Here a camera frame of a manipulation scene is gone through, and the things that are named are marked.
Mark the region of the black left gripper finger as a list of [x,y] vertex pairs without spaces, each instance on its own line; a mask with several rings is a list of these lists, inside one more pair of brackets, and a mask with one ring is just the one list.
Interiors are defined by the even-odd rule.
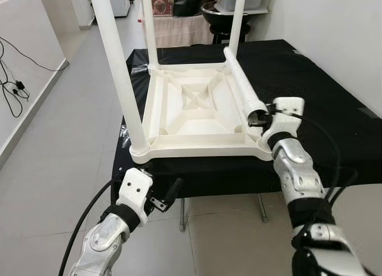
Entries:
[[176,178],[175,182],[168,188],[168,191],[163,199],[163,208],[170,208],[177,199],[180,189],[183,186],[183,178]]

